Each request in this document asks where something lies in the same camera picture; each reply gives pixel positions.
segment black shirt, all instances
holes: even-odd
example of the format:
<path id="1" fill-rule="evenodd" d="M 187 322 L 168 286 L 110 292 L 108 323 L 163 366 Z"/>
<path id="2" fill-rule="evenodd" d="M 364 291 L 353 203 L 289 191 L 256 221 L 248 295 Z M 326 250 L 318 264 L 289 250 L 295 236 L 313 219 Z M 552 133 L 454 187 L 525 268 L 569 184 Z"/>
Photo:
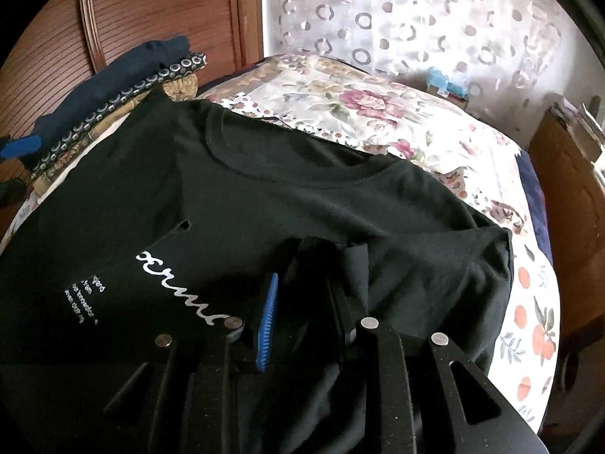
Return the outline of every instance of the black shirt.
<path id="1" fill-rule="evenodd" d="M 223 318 L 247 317 L 262 277 L 306 236 L 366 244 L 368 315 L 445 332 L 487 370 L 509 231 L 407 161 L 161 89 L 0 255 L 0 359 L 136 364 L 161 333 L 211 339 Z"/>

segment wooden cabinet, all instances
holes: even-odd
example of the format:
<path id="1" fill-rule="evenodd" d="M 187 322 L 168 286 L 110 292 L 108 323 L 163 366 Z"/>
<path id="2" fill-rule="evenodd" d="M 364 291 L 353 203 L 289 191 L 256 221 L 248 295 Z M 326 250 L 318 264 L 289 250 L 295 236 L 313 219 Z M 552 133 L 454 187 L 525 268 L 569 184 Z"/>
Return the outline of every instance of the wooden cabinet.
<path id="1" fill-rule="evenodd" d="M 28 134 L 107 63 L 179 34 L 208 56 L 199 83 L 231 74 L 262 57 L 260 0 L 50 0 L 0 68 L 0 136 Z M 26 177 L 19 161 L 0 165 L 0 181 L 12 177 Z M 17 209 L 0 210 L 0 234 Z"/>
<path id="2" fill-rule="evenodd" d="M 592 164 L 550 111 L 528 152 L 546 201 L 565 341 L 583 329 L 595 330 L 592 323 L 605 315 L 605 191 Z"/>

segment brown patterned fabric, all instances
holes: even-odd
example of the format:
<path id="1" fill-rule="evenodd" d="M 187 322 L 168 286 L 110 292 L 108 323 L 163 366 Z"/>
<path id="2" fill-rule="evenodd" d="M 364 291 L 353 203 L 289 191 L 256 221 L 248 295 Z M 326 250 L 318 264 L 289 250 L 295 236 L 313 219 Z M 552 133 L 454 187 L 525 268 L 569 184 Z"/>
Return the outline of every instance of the brown patterned fabric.
<path id="1" fill-rule="evenodd" d="M 174 81 L 167 81 L 162 84 L 164 92 L 173 101 L 178 102 L 182 100 L 191 100 L 195 98 L 197 93 L 197 77 L 195 74 L 191 74 L 187 77 L 179 78 Z M 84 150 L 99 138 L 107 129 L 115 123 L 117 120 L 123 118 L 126 114 L 130 113 L 138 104 L 140 104 L 145 97 L 147 92 L 143 92 L 140 95 L 130 99 L 122 107 L 119 107 L 102 121 L 100 121 L 95 127 L 83 135 L 79 141 L 75 142 L 74 145 L 69 148 L 67 152 L 61 155 L 55 164 L 50 166 L 40 177 L 33 182 L 34 191 L 38 196 L 42 196 L 48 188 L 53 184 L 55 179 L 65 170 L 65 168 L 77 159 Z"/>

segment silver bolt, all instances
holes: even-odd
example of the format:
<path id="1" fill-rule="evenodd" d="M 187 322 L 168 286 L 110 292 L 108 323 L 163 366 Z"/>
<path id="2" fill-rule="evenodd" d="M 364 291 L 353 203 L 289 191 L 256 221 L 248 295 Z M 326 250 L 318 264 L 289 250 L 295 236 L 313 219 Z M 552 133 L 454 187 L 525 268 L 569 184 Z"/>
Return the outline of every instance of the silver bolt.
<path id="1" fill-rule="evenodd" d="M 365 329 L 376 329 L 378 327 L 378 319 L 374 317 L 364 317 L 361 320 L 361 326 Z"/>
<path id="2" fill-rule="evenodd" d="M 166 334 L 157 335 L 157 338 L 155 339 L 155 344 L 162 348 L 166 348 L 167 346 L 170 346 L 171 343 L 172 343 L 172 336 L 170 336 L 170 335 L 166 335 Z"/>
<path id="3" fill-rule="evenodd" d="M 231 317 L 226 318 L 226 320 L 224 321 L 223 324 L 228 329 L 239 329 L 241 327 L 241 325 L 244 324 L 244 321 L 242 321 L 238 317 L 231 316 Z"/>
<path id="4" fill-rule="evenodd" d="M 450 342 L 450 339 L 447 337 L 447 335 L 444 335 L 443 333 L 433 333 L 431 335 L 431 341 L 435 345 L 445 346 Z"/>

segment floral blanket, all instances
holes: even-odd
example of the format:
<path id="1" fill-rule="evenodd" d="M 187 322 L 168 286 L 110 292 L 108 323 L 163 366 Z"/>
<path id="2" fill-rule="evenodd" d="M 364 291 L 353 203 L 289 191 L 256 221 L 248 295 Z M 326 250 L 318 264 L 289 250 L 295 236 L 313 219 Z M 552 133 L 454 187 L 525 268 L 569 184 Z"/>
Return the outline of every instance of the floral blanket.
<path id="1" fill-rule="evenodd" d="M 515 142 L 441 98 L 309 54 L 272 57 L 201 97 L 351 148 L 407 159 L 509 228 L 515 278 L 488 378 L 538 431 L 557 361 L 560 305 L 555 273 L 535 240 Z M 32 193 L 0 252 L 38 205 Z"/>

